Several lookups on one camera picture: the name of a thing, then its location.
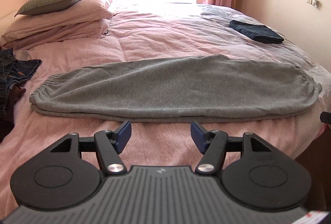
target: bed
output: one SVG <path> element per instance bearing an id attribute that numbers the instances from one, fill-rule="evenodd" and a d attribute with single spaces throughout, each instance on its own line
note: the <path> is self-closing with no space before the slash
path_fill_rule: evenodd
<path id="1" fill-rule="evenodd" d="M 331 74 L 285 37 L 279 45 L 263 44 L 229 27 L 231 20 L 260 24 L 255 19 L 231 8 L 202 4 L 148 3 L 111 9 L 114 16 L 103 38 L 76 38 L 16 50 L 17 59 L 41 59 L 42 65 L 25 84 L 27 91 L 15 107 L 15 128 L 0 144 L 0 219 L 17 207 L 9 181 L 18 166 L 69 132 L 92 136 L 121 124 L 92 118 L 52 117 L 33 111 L 29 95 L 52 74 L 112 62 L 213 54 L 291 63 L 322 84 L 318 101 L 309 112 L 283 119 L 203 126 L 226 131 L 230 136 L 254 132 L 292 158 L 299 156 L 325 130 L 319 115 L 331 109 Z M 95 154 L 85 153 L 82 157 L 97 166 Z M 225 165 L 238 157 L 228 154 Z M 132 137 L 121 154 L 128 168 L 130 165 L 194 168 L 200 158 L 188 123 L 132 123 Z"/>

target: jeans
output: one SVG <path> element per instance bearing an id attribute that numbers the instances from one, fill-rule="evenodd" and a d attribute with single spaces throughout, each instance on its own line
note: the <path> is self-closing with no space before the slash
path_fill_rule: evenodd
<path id="1" fill-rule="evenodd" d="M 30 79 L 41 60 L 19 61 L 13 56 L 13 49 L 0 51 L 0 118 L 4 117 L 8 95 L 14 84 Z"/>

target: sticker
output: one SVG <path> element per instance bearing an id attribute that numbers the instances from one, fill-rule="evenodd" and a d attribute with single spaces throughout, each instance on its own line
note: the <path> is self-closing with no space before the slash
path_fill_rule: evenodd
<path id="1" fill-rule="evenodd" d="M 310 211 L 292 224 L 319 224 L 330 212 Z"/>

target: electrical outlet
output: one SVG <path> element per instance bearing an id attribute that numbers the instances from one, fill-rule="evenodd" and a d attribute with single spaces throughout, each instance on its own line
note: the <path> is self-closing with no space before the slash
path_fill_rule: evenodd
<path id="1" fill-rule="evenodd" d="M 318 8 L 319 1 L 318 0 L 312 0 L 312 5 L 316 8 Z"/>
<path id="2" fill-rule="evenodd" d="M 312 0 L 306 0 L 306 2 L 310 5 L 312 5 Z"/>

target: pink pillow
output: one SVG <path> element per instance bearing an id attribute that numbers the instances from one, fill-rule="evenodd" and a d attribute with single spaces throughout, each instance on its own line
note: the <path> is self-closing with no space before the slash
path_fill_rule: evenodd
<path id="1" fill-rule="evenodd" d="M 47 14 L 23 15 L 7 29 L 0 45 L 60 26 L 110 19 L 109 3 L 104 0 L 81 0 L 71 7 Z"/>
<path id="2" fill-rule="evenodd" d="M 3 49 L 14 48 L 16 51 L 21 49 L 28 50 L 45 43 L 60 42 L 68 39 L 84 37 L 101 38 L 104 37 L 103 34 L 108 30 L 109 24 L 110 20 L 102 19 L 59 26 L 51 30 L 8 42 L 3 46 Z"/>

